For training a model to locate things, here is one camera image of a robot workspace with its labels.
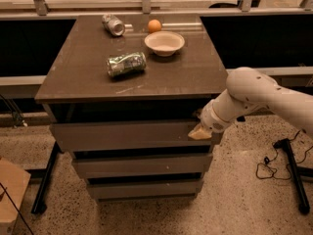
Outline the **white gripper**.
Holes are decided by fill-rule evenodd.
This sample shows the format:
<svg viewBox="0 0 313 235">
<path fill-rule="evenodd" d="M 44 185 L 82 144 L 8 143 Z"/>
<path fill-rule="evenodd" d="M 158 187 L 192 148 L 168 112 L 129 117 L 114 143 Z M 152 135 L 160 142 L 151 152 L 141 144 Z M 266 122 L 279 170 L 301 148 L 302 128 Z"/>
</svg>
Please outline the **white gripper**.
<svg viewBox="0 0 313 235">
<path fill-rule="evenodd" d="M 215 99 L 206 104 L 203 109 L 194 111 L 193 116 L 200 118 L 201 123 L 188 133 L 188 137 L 194 140 L 206 140 L 211 138 L 212 132 L 224 132 L 234 121 L 230 106 L 227 100 Z"/>
</svg>

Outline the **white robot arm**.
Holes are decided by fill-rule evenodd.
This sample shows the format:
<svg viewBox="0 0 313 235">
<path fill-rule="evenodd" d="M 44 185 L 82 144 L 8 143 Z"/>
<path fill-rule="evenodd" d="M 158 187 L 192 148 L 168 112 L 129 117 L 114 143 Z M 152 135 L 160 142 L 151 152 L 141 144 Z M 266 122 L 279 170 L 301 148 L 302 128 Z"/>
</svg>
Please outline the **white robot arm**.
<svg viewBox="0 0 313 235">
<path fill-rule="evenodd" d="M 212 133 L 222 133 L 238 117 L 260 108 L 313 137 L 313 96 L 283 87 L 267 74 L 246 67 L 228 74 L 226 89 L 202 108 L 200 123 L 188 136 L 194 140 L 209 139 Z"/>
</svg>

